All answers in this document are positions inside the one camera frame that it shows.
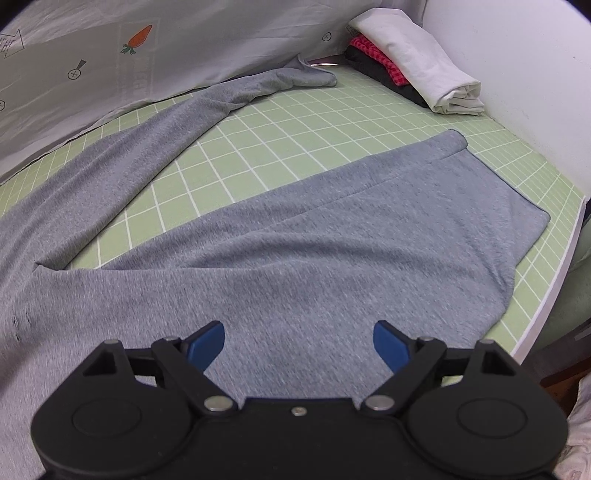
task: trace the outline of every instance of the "metal screw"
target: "metal screw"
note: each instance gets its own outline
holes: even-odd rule
[[[234,406],[234,402],[225,395],[214,395],[213,397],[206,398],[203,405],[209,411],[226,411]]]
[[[294,417],[303,417],[308,413],[308,410],[305,407],[293,407],[291,409],[291,414]]]
[[[394,406],[394,399],[387,395],[372,395],[365,399],[365,406],[374,411],[389,410]]]

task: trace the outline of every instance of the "carrot print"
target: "carrot print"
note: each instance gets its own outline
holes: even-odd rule
[[[121,50],[121,53],[127,53],[131,50],[131,54],[135,55],[134,48],[138,48],[146,41],[150,30],[152,30],[152,25],[142,28],[133,37],[131,37],[127,43],[123,45],[123,50]]]

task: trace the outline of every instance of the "gray fabric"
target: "gray fabric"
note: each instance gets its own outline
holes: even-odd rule
[[[294,79],[334,83],[301,67],[212,87],[85,150],[0,220],[7,478],[38,471],[34,409],[105,338],[146,346],[217,319],[226,347],[207,374],[237,400],[360,400],[389,376],[375,322],[471,346],[503,314],[548,214],[455,131],[217,210],[99,270],[60,271],[204,125]]]

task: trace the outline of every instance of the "folded black cloth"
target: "folded black cloth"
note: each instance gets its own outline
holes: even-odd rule
[[[390,74],[386,70],[386,67],[380,62],[368,57],[360,49],[349,45],[345,50],[345,59],[349,64],[358,72],[367,75],[370,78],[378,81],[382,85],[388,87],[393,92],[399,93],[403,97],[416,103],[424,108],[429,108],[427,102],[421,97],[421,94],[417,92],[417,89],[412,85],[403,85],[401,87],[396,86]]]

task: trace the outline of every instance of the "white wall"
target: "white wall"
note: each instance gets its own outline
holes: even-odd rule
[[[591,23],[564,0],[428,0],[423,27],[487,113],[591,195]]]

